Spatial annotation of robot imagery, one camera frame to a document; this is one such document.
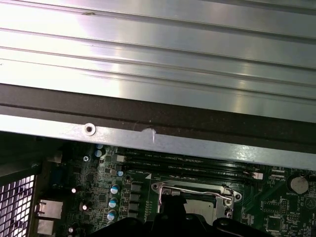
green circuit board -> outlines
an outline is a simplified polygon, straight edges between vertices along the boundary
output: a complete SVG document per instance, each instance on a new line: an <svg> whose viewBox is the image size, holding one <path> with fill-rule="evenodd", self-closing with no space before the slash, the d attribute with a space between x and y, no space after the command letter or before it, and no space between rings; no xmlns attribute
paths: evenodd
<svg viewBox="0 0 316 237"><path fill-rule="evenodd" d="M73 223L80 224L84 231L78 236L84 236L127 216L146 221L158 209L158 194L152 185L164 180L228 186L242 195L234 203L233 219L276 237L314 236L314 171L110 146L98 148L73 143L68 157L52 170L53 188L82 187L65 204L57 236L68 236L68 227ZM297 177L305 182L290 183ZM117 193L111 190L113 185L118 187ZM87 200L92 206L83 210ZM113 200L115 207L109 205Z"/></svg>

capacitor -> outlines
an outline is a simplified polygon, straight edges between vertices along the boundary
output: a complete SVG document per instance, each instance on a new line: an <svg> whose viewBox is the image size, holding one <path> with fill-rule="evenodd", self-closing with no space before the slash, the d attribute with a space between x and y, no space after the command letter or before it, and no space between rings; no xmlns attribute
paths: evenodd
<svg viewBox="0 0 316 237"><path fill-rule="evenodd" d="M290 189L297 194L303 194L308 191L309 183L305 177L299 176L291 179Z"/></svg>
<svg viewBox="0 0 316 237"><path fill-rule="evenodd" d="M111 194L117 194L119 192L119 185L114 184L110 189Z"/></svg>
<svg viewBox="0 0 316 237"><path fill-rule="evenodd" d="M104 145L102 145L102 144L97 144L95 147L100 150L100 149L102 149L102 148L104 147Z"/></svg>
<svg viewBox="0 0 316 237"><path fill-rule="evenodd" d="M94 155L95 155L95 157L100 158L100 157L103 155L103 152L102 152L101 150L96 150L96 151L94 152Z"/></svg>
<svg viewBox="0 0 316 237"><path fill-rule="evenodd" d="M107 226L109 226L109 225L111 225L111 224L114 224L114 221L109 221L109 222L107 223Z"/></svg>
<svg viewBox="0 0 316 237"><path fill-rule="evenodd" d="M116 215L117 215L117 212L116 211L114 211L114 210L111 210L111 211L109 211L109 213L108 213L108 220L109 221L112 221L112 220L114 220L115 218L116 218Z"/></svg>
<svg viewBox="0 0 316 237"><path fill-rule="evenodd" d="M77 186L75 186L74 188L71 189L71 192L73 194L76 194L76 193L78 193L80 191L82 191L82 186L81 185L77 185Z"/></svg>
<svg viewBox="0 0 316 237"><path fill-rule="evenodd" d="M77 222L74 222L69 228L68 232L71 234L76 233L77 229L79 228L79 224Z"/></svg>
<svg viewBox="0 0 316 237"><path fill-rule="evenodd" d="M117 173L118 177L122 177L122 176L123 176L123 174L124 174L124 172L123 172L123 171L118 171L118 173Z"/></svg>
<svg viewBox="0 0 316 237"><path fill-rule="evenodd" d="M109 207L110 207L110 208L114 208L114 207L117 206L117 203L118 203L118 199L115 198L115 197L113 197L113 198L111 198L111 200L109 201Z"/></svg>
<svg viewBox="0 0 316 237"><path fill-rule="evenodd" d="M82 209L83 209L84 211L89 210L90 207L92 207L92 202L91 202L91 201L86 201L86 202L84 202L83 205L82 205Z"/></svg>

motherboard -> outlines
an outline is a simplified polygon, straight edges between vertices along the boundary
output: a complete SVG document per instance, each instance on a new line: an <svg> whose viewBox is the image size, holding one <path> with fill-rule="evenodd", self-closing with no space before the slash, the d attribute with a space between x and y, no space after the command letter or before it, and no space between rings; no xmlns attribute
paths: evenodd
<svg viewBox="0 0 316 237"><path fill-rule="evenodd" d="M71 143L50 193L64 206L56 236L86 236L125 217L150 221L182 195L208 224L228 217L276 237L315 236L316 172Z"/></svg>

blue capacitor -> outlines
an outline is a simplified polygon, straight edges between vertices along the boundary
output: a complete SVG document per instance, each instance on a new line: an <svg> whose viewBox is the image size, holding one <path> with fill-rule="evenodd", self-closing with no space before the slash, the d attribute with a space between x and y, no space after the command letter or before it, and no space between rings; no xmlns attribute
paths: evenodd
<svg viewBox="0 0 316 237"><path fill-rule="evenodd" d="M119 185L114 184L110 189L111 194L117 194L119 192Z"/></svg>
<svg viewBox="0 0 316 237"><path fill-rule="evenodd" d="M117 173L117 175L118 175L119 177L122 177L122 176L123 176L123 174L124 174L124 172L123 172L123 171L118 171L118 173Z"/></svg>
<svg viewBox="0 0 316 237"><path fill-rule="evenodd" d="M111 225L111 224L114 224L114 221L109 221L109 222L107 223L107 226L109 226L109 225Z"/></svg>
<svg viewBox="0 0 316 237"><path fill-rule="evenodd" d="M102 144L97 144L97 145L95 145L95 147L100 150L100 149L102 149L102 148L104 147L104 145L102 145Z"/></svg>
<svg viewBox="0 0 316 237"><path fill-rule="evenodd" d="M111 211L109 211L109 213L108 213L108 220L109 221L112 221L112 220L114 220L115 218L116 218L116 215L117 215L117 212L116 211L114 211L114 210L111 210Z"/></svg>
<svg viewBox="0 0 316 237"><path fill-rule="evenodd" d="M114 197L111 198L111 200L109 201L109 207L110 208L115 208L117 206L118 200Z"/></svg>
<svg viewBox="0 0 316 237"><path fill-rule="evenodd" d="M102 151L101 151L101 150L96 150L96 151L94 152L94 155L99 158L99 157L102 156Z"/></svg>

perforated metal mesh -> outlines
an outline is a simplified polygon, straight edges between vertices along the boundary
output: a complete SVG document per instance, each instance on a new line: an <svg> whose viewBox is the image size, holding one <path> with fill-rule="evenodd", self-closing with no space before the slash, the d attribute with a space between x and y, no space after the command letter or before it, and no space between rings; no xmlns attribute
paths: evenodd
<svg viewBox="0 0 316 237"><path fill-rule="evenodd" d="M0 237L26 237L34 175L0 187Z"/></svg>

